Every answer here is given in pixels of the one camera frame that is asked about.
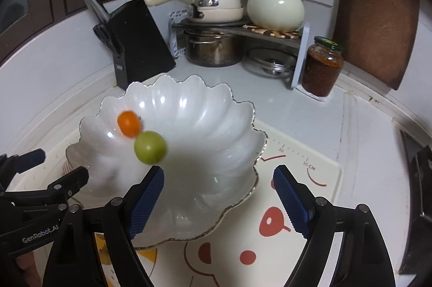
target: kitchen counter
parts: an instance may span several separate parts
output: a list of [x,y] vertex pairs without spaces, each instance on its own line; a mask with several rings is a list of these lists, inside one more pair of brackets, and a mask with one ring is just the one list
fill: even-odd
[[[402,262],[410,214],[405,150],[392,118],[365,100],[335,87],[327,102],[316,101],[280,80],[246,71],[241,64],[204,68],[185,59],[170,75],[179,81],[197,74],[207,85],[228,83],[234,99],[251,101],[256,118],[339,162],[343,180],[336,205],[366,203],[383,234],[395,270]],[[321,286],[328,286],[340,247],[336,235]],[[410,277],[397,277],[407,286]]]

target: human hand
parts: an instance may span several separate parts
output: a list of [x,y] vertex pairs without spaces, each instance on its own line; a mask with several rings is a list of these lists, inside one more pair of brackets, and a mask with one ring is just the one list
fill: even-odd
[[15,259],[16,264],[22,270],[22,277],[30,287],[41,287],[40,277],[36,270],[33,252],[26,253]]

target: blue textured pad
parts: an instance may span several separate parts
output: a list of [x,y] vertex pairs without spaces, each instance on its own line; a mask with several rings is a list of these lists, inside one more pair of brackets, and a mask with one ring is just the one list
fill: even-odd
[[163,170],[159,168],[152,180],[143,192],[141,198],[133,207],[130,215],[129,236],[134,239],[135,235],[141,233],[147,224],[150,214],[161,194],[164,186],[165,176]]
[[273,182],[294,230],[301,233],[304,238],[308,238],[310,233],[308,211],[279,167],[274,170]]

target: stainless steel pot handle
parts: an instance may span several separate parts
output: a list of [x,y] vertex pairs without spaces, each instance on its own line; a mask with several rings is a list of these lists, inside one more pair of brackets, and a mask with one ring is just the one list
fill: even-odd
[[201,40],[201,41],[197,41],[197,40],[193,40],[191,38],[189,38],[189,42],[193,43],[194,45],[199,45],[199,44],[211,45],[211,44],[214,44],[214,43],[222,43],[221,40]]

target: glass jar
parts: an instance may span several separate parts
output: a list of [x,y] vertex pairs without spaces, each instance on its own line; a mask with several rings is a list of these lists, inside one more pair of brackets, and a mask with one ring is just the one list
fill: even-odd
[[328,38],[315,36],[308,48],[303,88],[317,97],[330,94],[343,67],[343,47]]

